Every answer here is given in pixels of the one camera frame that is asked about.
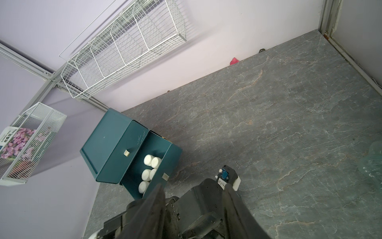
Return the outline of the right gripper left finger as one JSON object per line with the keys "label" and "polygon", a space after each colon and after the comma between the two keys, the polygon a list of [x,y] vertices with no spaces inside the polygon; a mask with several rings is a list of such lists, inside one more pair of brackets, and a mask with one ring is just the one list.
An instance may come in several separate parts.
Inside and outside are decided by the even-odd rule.
{"label": "right gripper left finger", "polygon": [[158,184],[122,229],[119,239],[161,239],[165,223],[166,204],[162,185]]}

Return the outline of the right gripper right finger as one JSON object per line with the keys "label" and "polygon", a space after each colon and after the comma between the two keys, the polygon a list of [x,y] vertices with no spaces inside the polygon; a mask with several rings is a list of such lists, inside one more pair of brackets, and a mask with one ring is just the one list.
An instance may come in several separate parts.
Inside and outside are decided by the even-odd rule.
{"label": "right gripper right finger", "polygon": [[226,239],[269,239],[230,184],[222,194]]}

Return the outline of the teal drawer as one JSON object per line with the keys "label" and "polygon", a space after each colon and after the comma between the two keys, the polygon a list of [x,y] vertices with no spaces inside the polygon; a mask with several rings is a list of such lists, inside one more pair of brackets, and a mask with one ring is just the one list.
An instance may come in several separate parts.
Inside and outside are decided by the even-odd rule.
{"label": "teal drawer", "polygon": [[181,154],[180,147],[150,130],[120,184],[133,199],[146,198],[156,185],[167,184]]}

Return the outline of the teal drawer cabinet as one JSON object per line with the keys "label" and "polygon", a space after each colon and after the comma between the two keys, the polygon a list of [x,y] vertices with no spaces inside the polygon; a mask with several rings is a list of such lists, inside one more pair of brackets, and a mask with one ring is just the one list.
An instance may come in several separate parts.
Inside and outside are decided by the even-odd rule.
{"label": "teal drawer cabinet", "polygon": [[148,132],[139,122],[109,108],[80,149],[94,179],[120,183]]}

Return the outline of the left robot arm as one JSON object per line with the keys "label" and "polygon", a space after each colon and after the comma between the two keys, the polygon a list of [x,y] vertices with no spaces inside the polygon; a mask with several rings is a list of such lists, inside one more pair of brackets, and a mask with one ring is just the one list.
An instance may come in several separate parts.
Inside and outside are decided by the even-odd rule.
{"label": "left robot arm", "polygon": [[208,178],[182,197],[164,198],[162,189],[129,203],[92,239],[223,239],[223,189]]}

